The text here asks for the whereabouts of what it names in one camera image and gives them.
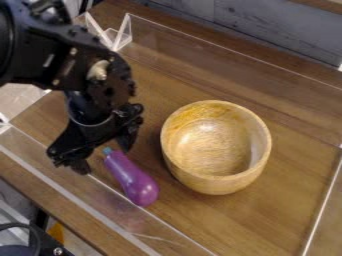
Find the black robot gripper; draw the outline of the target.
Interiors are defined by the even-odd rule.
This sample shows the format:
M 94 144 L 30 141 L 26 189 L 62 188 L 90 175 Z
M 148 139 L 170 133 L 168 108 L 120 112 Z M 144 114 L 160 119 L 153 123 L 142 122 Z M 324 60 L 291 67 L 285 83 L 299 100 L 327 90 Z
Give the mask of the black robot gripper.
M 86 158 L 94 148 L 114 140 L 122 152 L 134 144 L 142 123 L 144 107 L 128 99 L 113 100 L 114 94 L 94 101 L 82 92 L 65 92 L 66 126 L 46 149 L 55 167 L 69 167 L 79 175 L 90 173 Z

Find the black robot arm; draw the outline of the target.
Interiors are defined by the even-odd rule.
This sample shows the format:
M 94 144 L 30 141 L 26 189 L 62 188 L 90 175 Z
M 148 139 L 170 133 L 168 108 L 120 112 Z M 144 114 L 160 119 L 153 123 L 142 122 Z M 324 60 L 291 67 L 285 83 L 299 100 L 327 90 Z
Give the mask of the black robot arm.
M 73 23 L 62 0 L 0 0 L 0 87 L 33 85 L 65 97 L 67 124 L 46 148 L 54 166 L 90 172 L 86 158 L 116 140 L 136 141 L 144 107 L 130 67 L 86 27 Z

